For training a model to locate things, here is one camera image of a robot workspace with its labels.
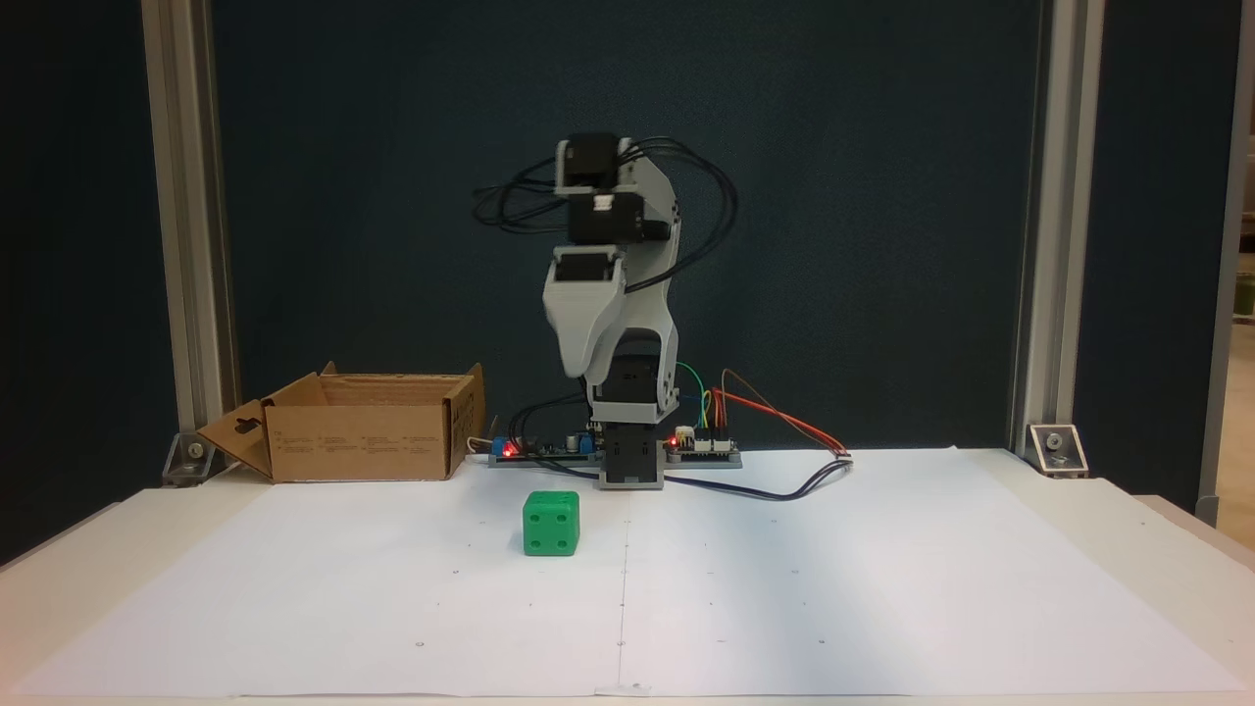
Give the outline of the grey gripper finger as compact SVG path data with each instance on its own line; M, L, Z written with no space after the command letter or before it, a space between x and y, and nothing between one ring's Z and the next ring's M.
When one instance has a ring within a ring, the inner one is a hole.
M550 317L548 322L556 334L565 376L604 382L612 362L615 334L622 334L622 322L610 316L596 322L592 319L557 316Z

